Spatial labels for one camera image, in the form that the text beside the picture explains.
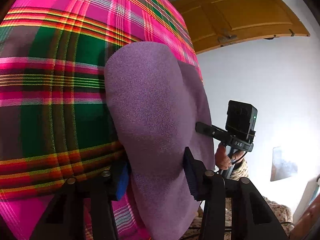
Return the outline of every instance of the black cable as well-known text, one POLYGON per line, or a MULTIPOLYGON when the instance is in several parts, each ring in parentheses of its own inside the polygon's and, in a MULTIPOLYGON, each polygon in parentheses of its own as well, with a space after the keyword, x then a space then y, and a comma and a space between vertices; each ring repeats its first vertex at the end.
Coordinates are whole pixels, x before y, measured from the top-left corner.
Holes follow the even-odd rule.
POLYGON ((195 236, 199 236, 200 234, 194 234, 194 235, 191 235, 191 236, 187 236, 187 237, 184 237, 184 238, 180 238, 180 240, 186 240, 186 239, 189 239, 189 238, 193 238, 195 236))
POLYGON ((292 225, 292 226, 294 226, 294 227, 295 227, 295 224, 294 224, 294 223, 291 223, 291 222, 281 222, 280 224, 281 224, 281 225, 284 225, 284 224, 290 224, 290 225, 292 225))
POLYGON ((248 152, 245 152, 244 155, 242 155, 240 159, 238 159, 238 160, 236 160, 235 162, 231 163, 231 165, 234 165, 234 164, 238 163, 240 160, 243 159, 243 157, 244 157, 247 153, 248 153, 248 152))

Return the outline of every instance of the black camera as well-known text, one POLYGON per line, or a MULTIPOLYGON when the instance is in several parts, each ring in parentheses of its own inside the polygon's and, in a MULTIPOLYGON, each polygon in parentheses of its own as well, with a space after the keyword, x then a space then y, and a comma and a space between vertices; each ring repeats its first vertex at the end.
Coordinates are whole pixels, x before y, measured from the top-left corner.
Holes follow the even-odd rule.
POLYGON ((252 143, 257 120, 257 109, 246 103, 229 101, 227 111, 226 130, 237 138, 252 143))

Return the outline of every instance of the metal screw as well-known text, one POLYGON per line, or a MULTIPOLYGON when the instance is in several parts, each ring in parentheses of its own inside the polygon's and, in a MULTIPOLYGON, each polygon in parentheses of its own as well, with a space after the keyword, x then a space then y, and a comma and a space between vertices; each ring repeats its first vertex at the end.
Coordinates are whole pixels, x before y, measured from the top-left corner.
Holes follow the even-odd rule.
POLYGON ((102 177, 109 177, 111 175, 111 172, 110 171, 103 171, 103 172, 101 172, 101 176, 102 177))
POLYGON ((67 183, 68 183, 69 185, 74 184, 76 181, 77 181, 77 179, 76 179, 76 178, 73 178, 73 177, 67 179, 67 183))
POLYGON ((244 184, 249 184, 249 182, 250 182, 250 180, 248 178, 246 178, 246 177, 242 177, 240 180, 244 184))
POLYGON ((207 177, 212 177, 212 176, 214 175, 214 171, 212 171, 212 170, 206 170, 206 171, 204 172, 204 174, 205 174, 207 177))

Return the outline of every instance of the yellow door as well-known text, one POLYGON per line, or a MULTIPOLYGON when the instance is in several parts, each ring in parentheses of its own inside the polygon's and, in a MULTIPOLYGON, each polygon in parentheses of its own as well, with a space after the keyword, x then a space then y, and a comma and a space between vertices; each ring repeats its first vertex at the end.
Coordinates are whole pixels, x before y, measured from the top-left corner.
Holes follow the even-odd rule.
POLYGON ((309 36, 282 0, 177 0, 197 54, 226 45, 280 36, 309 36))

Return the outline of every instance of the person's arm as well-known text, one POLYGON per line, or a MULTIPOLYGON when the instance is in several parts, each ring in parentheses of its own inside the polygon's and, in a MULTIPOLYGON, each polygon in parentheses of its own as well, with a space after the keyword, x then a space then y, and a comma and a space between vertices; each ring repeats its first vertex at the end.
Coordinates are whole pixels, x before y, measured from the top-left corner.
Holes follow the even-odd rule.
POLYGON ((290 240, 301 240, 320 217, 320 195, 318 195, 307 210, 303 213, 294 229, 291 231, 290 240))
POLYGON ((230 179, 239 180, 242 177, 249 177, 248 164, 244 158, 239 161, 239 165, 234 167, 233 171, 231 172, 230 179))

